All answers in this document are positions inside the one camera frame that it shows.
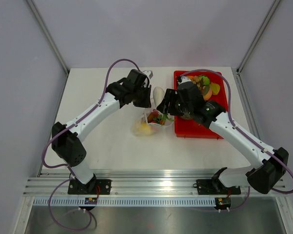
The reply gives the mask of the yellow mango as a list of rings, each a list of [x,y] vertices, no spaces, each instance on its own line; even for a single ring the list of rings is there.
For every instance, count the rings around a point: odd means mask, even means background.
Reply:
[[[149,136],[151,134],[153,134],[153,129],[152,127],[147,124],[146,122],[136,122],[133,125],[133,129],[132,129],[134,135],[136,136]]]

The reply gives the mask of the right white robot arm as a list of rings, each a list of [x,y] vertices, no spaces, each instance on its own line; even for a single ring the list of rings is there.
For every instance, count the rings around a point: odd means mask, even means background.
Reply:
[[[249,167],[221,168],[212,177],[212,188],[223,193],[234,186],[251,186],[267,194],[286,172],[288,152],[261,142],[236,123],[222,105],[205,101],[201,91],[191,81],[181,82],[177,90],[167,89],[155,100],[156,109],[172,116],[189,115],[195,122],[210,129],[229,142],[250,163]]]

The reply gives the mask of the pink red grape bunch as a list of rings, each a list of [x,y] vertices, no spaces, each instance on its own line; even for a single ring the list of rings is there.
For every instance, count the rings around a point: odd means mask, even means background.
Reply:
[[[153,111],[149,114],[149,116],[152,117],[152,118],[156,118],[156,117],[158,117],[158,115],[159,115],[159,112],[158,112],[157,110],[153,110]]]

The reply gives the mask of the white garlic bulb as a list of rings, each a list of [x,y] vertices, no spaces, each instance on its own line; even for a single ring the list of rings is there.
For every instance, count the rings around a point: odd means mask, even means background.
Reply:
[[[158,105],[162,102],[164,99],[165,92],[161,87],[155,87],[153,90],[153,100],[155,107],[158,107]]]

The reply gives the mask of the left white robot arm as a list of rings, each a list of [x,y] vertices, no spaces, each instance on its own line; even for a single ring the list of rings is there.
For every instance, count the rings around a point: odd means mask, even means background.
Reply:
[[[52,150],[68,165],[72,180],[69,182],[68,194],[87,195],[103,192],[110,180],[97,179],[90,170],[85,158],[86,149],[83,141],[106,117],[132,103],[135,107],[151,107],[150,70],[132,69],[128,76],[109,84],[103,96],[74,120],[52,127]]]

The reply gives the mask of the clear zip top bag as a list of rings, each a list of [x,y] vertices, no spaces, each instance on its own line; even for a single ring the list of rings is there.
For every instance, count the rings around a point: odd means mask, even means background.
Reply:
[[[174,119],[168,114],[162,114],[156,109],[145,109],[133,122],[130,130],[137,137],[153,135],[170,127]]]

